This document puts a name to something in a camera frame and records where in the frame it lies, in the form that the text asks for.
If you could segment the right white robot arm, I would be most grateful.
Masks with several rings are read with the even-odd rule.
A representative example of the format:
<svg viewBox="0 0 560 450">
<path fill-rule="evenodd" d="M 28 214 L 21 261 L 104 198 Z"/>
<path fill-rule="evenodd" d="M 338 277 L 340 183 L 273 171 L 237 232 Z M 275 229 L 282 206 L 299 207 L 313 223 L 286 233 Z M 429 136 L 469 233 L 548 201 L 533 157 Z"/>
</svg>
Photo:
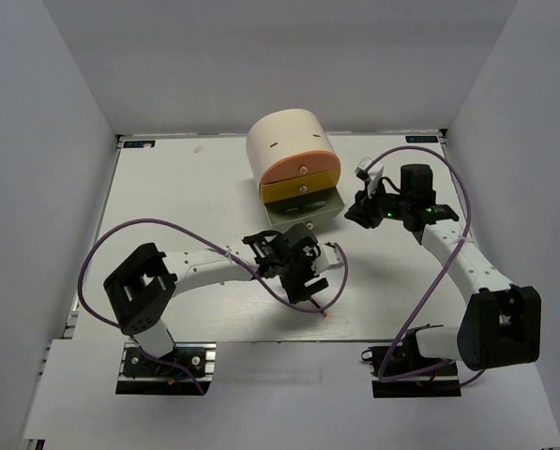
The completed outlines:
<svg viewBox="0 0 560 450">
<path fill-rule="evenodd" d="M 407 330 L 398 348 L 404 365 L 422 374 L 439 360 L 462 361 L 473 371 L 536 362 L 541 325 L 537 290 L 514 284 L 464 238 L 457 213 L 436 201 L 429 165 L 402 166 L 401 183 L 392 191 L 386 191 L 389 182 L 383 174 L 370 174 L 368 166 L 362 161 L 356 169 L 364 187 L 346 218 L 365 229 L 374 229 L 385 219 L 401 222 L 441 264 L 466 304 L 457 327 Z"/>
</svg>

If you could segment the cream round drawer box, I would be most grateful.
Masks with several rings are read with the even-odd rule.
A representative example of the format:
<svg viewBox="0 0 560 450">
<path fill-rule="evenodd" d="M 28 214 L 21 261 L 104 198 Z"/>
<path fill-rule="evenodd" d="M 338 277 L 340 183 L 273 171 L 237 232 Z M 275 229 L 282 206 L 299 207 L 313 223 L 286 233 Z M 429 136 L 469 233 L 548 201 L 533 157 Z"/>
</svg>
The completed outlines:
<svg viewBox="0 0 560 450">
<path fill-rule="evenodd" d="M 247 134 L 247 157 L 259 185 L 263 172 L 273 163 L 314 150 L 336 155 L 315 114 L 303 109 L 273 112 L 257 121 Z"/>
</svg>

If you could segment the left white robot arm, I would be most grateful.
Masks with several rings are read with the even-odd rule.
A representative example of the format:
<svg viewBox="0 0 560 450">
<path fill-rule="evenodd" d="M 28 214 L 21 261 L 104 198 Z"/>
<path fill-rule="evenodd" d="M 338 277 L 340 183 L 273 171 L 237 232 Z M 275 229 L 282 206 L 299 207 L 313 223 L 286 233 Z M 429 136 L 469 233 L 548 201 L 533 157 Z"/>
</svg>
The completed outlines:
<svg viewBox="0 0 560 450">
<path fill-rule="evenodd" d="M 162 320 L 181 293 L 232 281 L 278 278 L 288 304 L 307 301 L 328 286 L 322 274 L 341 266 L 341 257 L 312 231 L 296 224 L 287 232 L 263 231 L 237 245 L 166 254 L 153 243 L 138 246 L 104 281 L 121 333 L 145 351 L 158 374 L 177 363 L 173 338 Z"/>
</svg>

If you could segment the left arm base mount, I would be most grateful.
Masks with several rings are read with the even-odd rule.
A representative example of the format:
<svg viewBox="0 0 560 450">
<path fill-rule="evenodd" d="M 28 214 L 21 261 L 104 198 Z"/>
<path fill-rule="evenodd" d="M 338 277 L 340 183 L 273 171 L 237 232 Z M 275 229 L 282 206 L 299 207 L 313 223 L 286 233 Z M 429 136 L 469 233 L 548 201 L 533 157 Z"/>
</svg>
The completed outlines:
<svg viewBox="0 0 560 450">
<path fill-rule="evenodd" d="M 173 356 L 160 364 L 148 359 L 133 342 L 121 353 L 117 395 L 185 397 L 204 395 L 212 382 L 216 361 L 214 343 L 177 343 Z"/>
</svg>

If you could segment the green gel pen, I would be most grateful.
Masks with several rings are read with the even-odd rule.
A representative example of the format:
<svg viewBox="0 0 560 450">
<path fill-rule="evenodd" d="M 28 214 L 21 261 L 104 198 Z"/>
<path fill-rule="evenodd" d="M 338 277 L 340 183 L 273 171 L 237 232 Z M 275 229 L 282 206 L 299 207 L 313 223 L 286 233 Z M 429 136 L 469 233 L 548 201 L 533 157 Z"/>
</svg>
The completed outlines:
<svg viewBox="0 0 560 450">
<path fill-rule="evenodd" d="M 282 215 L 297 215 L 316 211 L 326 205 L 326 201 L 308 202 L 280 210 Z"/>
</svg>

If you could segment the orange drawer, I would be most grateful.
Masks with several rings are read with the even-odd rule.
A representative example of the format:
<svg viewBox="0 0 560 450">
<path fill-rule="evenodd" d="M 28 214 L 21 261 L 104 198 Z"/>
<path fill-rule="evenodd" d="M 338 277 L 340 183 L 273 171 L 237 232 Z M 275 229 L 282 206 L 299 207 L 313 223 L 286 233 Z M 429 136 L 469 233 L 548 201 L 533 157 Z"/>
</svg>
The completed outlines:
<svg viewBox="0 0 560 450">
<path fill-rule="evenodd" d="M 284 157 L 263 172 L 260 184 L 272 184 L 300 176 L 339 169 L 339 158 L 326 150 L 303 152 Z"/>
</svg>

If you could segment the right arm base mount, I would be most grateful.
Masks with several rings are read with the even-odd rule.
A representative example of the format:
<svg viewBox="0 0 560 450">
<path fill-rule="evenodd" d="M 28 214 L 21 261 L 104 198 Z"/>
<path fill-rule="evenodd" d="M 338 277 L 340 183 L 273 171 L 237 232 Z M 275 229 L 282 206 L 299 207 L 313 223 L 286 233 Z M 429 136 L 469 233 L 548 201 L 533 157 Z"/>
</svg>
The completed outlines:
<svg viewBox="0 0 560 450">
<path fill-rule="evenodd" d="M 455 363 L 439 369 L 426 370 L 413 377 L 393 382 L 381 382 L 379 371 L 388 351 L 388 345 L 371 346 L 364 350 L 361 361 L 371 369 L 371 387 L 374 398 L 458 398 L 462 395 L 458 369 Z M 422 368 L 436 365 L 439 359 L 423 359 L 418 355 L 406 355 L 399 346 L 388 362 L 384 377 L 396 377 Z"/>
</svg>

